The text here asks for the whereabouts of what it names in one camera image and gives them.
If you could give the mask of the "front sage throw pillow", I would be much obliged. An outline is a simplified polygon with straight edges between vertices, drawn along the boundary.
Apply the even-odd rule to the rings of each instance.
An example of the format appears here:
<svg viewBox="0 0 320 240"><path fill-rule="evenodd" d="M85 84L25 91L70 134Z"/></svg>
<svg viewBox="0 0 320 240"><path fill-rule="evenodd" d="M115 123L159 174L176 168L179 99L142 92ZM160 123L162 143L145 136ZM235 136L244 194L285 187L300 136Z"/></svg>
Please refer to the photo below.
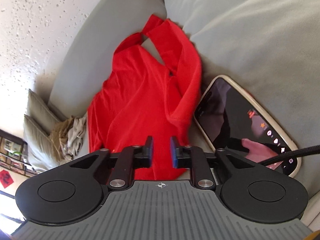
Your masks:
<svg viewBox="0 0 320 240"><path fill-rule="evenodd" d="M28 162L37 172L61 165L62 158L45 131L28 115L24 116L24 139L28 144Z"/></svg>

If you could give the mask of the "rear sage throw pillow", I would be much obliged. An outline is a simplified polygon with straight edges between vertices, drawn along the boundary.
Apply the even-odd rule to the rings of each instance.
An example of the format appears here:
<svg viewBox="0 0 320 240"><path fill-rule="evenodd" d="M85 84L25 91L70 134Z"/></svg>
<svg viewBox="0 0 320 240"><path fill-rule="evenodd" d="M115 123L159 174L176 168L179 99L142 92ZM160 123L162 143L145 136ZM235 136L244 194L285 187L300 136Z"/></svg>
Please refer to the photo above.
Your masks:
<svg viewBox="0 0 320 240"><path fill-rule="evenodd" d="M28 90L27 114L49 135L62 122L31 89Z"/></svg>

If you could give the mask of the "red long-sleeve shirt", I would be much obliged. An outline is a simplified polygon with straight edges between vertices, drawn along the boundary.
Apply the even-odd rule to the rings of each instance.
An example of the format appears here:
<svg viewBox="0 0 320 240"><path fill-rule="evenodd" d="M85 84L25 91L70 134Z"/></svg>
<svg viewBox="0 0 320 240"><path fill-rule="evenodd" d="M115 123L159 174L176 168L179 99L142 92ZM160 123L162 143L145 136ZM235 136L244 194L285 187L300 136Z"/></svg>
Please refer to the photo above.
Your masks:
<svg viewBox="0 0 320 240"><path fill-rule="evenodd" d="M87 110L89 150L112 153L153 137L150 168L136 180L174 180L170 138L189 142L188 132L200 99L201 60L183 30L151 15L142 31L116 48L112 72Z"/></svg>

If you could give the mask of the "sage throw pillow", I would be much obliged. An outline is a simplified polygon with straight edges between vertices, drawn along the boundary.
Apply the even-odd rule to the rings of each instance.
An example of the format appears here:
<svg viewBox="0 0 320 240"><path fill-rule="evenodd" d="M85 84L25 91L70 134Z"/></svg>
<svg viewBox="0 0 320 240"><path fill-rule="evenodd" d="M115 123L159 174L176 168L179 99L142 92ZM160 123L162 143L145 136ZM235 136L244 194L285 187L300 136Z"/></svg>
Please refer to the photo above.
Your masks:
<svg viewBox="0 0 320 240"><path fill-rule="evenodd" d="M62 158L45 131L28 115L24 116L24 139L28 144L28 162L37 172L61 165Z"/></svg>
<svg viewBox="0 0 320 240"><path fill-rule="evenodd" d="M28 90L27 114L49 135L62 122L31 89Z"/></svg>

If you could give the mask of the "red square wall decoration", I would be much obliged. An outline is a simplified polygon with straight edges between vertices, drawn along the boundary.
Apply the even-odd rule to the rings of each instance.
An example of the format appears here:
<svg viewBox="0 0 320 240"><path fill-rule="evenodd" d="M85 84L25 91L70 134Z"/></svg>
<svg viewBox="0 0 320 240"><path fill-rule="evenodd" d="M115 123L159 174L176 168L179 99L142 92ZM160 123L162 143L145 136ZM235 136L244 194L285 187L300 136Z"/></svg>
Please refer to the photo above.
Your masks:
<svg viewBox="0 0 320 240"><path fill-rule="evenodd" d="M4 189L9 187L11 184L14 183L10 173L6 170L1 170L0 172L0 183Z"/></svg>

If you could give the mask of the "beige crumpled garment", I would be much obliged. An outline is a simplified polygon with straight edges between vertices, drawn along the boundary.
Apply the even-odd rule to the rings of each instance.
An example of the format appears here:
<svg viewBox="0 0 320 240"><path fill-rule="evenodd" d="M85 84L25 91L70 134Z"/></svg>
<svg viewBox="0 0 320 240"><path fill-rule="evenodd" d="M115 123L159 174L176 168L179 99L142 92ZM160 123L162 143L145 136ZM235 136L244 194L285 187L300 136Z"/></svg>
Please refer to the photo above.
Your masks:
<svg viewBox="0 0 320 240"><path fill-rule="evenodd" d="M86 122L86 116L75 118L73 126L68 130L66 154L72 158L75 158L82 148L82 143L86 134Z"/></svg>

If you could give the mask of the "smartphone with beige case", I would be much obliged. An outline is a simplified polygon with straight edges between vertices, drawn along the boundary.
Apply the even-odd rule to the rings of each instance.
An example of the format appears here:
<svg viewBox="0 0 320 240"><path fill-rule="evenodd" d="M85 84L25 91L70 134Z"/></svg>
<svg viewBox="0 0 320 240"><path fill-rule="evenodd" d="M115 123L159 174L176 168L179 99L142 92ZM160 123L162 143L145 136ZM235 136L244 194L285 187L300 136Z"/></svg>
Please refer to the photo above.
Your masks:
<svg viewBox="0 0 320 240"><path fill-rule="evenodd" d="M253 96L226 75L212 80L194 119L212 150L227 149L256 163L298 148Z"/></svg>

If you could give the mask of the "dark wooden bookshelf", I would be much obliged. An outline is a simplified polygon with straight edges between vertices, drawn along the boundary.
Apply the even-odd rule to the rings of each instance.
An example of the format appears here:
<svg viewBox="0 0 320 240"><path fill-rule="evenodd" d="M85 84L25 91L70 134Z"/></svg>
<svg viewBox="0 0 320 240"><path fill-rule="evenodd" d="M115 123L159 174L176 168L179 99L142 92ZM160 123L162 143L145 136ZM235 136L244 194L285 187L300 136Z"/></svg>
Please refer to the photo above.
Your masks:
<svg viewBox="0 0 320 240"><path fill-rule="evenodd" d="M28 161L28 144L23 139L1 129L0 140L1 168L28 178L37 175Z"/></svg>

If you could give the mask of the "brown crumpled garment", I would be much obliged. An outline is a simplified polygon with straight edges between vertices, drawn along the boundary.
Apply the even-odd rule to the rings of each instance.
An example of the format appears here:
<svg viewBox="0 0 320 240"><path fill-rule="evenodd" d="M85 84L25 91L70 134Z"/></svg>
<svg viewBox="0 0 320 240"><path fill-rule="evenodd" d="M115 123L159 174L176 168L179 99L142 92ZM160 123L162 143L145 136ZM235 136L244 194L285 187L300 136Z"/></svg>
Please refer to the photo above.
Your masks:
<svg viewBox="0 0 320 240"><path fill-rule="evenodd" d="M73 127L74 117L63 122L58 122L49 135L49 139L53 143L57 151L60 163L71 161L73 157L68 153L68 132Z"/></svg>

